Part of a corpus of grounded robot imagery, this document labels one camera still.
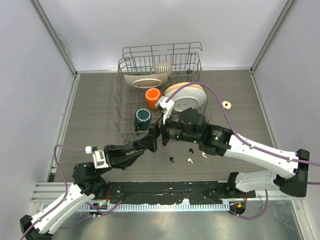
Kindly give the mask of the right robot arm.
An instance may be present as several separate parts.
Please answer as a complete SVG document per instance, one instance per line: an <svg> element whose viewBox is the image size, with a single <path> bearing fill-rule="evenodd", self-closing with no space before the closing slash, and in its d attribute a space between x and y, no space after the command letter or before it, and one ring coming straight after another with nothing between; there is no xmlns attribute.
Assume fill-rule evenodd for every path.
<svg viewBox="0 0 320 240"><path fill-rule="evenodd" d="M280 190L298 198L307 195L310 152L305 149L284 151L254 142L228 128L207 123L205 116L192 108L182 111L177 122L168 118L150 125L148 134L133 145L154 153L158 137L163 146L169 140L194 143L206 155L240 159L265 169L230 173L225 186L230 197L264 189Z"/></svg>

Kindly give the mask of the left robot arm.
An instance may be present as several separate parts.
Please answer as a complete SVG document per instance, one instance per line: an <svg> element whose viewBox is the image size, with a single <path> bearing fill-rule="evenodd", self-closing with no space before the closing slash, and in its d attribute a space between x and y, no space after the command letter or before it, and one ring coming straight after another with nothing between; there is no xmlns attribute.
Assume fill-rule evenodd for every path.
<svg viewBox="0 0 320 240"><path fill-rule="evenodd" d="M107 145L103 150L86 146L81 152L90 154L92 161L78 163L73 169L71 185L64 185L64 193L48 207L31 216L20 219L23 240L50 240L58 228L79 207L90 200L100 200L107 195L108 183L102 175L113 169L125 170L131 166L146 148L139 145Z"/></svg>

